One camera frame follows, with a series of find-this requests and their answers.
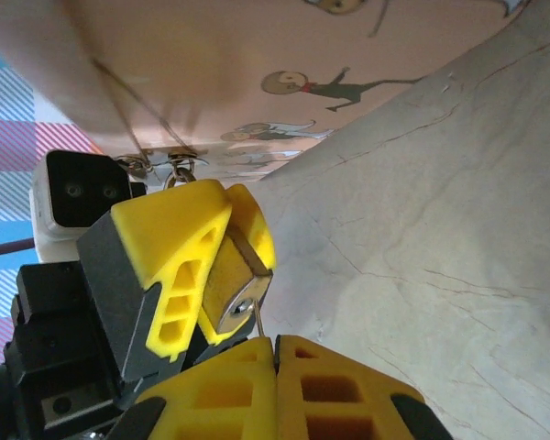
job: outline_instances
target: yellow 3d-printed part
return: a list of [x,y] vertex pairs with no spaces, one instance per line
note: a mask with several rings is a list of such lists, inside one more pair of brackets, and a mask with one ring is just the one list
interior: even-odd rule
[[[237,184],[226,190],[232,203],[232,214],[229,224],[236,226],[246,237],[250,246],[253,247],[258,257],[268,270],[275,269],[277,258],[275,255],[275,246],[270,234],[267,221],[260,210],[259,204],[252,196],[246,186]],[[217,334],[213,328],[204,308],[200,310],[198,324],[202,329],[205,339],[210,344],[220,344],[238,331],[240,326],[232,332]]]
[[299,336],[280,336],[280,440],[413,440],[391,402],[414,388]]
[[115,204],[111,216],[143,289],[162,285],[147,338],[161,358],[190,344],[204,285],[232,211],[218,181],[195,181]]
[[146,390],[165,408],[148,440],[275,440],[271,341],[251,339]]

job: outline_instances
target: marble surface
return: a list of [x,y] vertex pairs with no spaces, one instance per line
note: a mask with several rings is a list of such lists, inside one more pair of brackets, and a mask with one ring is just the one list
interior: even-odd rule
[[250,188],[270,335],[411,383],[457,439],[550,439],[550,0]]

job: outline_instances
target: camera lens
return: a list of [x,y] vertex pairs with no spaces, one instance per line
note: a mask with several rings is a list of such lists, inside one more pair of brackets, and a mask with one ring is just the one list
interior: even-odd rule
[[75,199],[83,194],[83,188],[77,183],[67,183],[65,185],[65,192]]
[[103,193],[107,199],[115,199],[118,196],[118,190],[114,186],[105,186]]

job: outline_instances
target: plaid fabric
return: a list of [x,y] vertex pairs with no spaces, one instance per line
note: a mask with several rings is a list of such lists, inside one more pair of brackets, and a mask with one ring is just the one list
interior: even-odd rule
[[[31,172],[52,149],[97,151],[49,101],[0,60],[0,243],[32,237],[28,190]],[[18,268],[37,262],[34,250],[0,257],[0,362],[12,335],[10,303]]]

